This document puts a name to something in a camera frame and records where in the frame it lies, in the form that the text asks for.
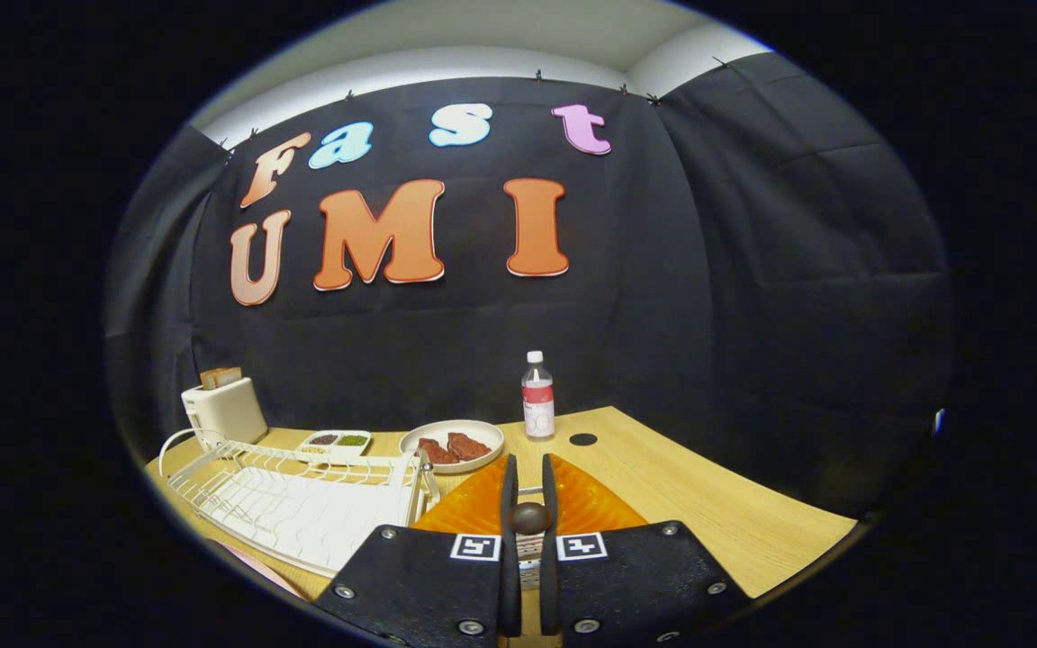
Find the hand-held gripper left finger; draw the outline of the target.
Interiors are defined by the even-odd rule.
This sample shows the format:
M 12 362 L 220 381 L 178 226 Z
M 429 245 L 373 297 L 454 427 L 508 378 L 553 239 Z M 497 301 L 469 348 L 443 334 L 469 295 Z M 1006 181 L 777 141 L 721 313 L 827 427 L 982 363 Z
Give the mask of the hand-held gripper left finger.
M 482 468 L 461 488 L 486 485 L 484 506 L 457 506 L 486 533 L 380 525 L 333 577 L 314 607 L 357 630 L 403 647 L 499 647 L 521 635 L 516 459 Z

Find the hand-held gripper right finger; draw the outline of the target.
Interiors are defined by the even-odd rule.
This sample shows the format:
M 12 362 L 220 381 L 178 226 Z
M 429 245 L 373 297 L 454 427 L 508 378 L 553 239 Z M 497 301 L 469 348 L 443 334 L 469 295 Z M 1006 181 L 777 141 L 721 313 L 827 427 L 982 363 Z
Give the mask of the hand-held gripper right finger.
M 753 605 L 683 522 L 646 524 L 560 456 L 543 458 L 540 630 L 564 644 L 665 644 Z

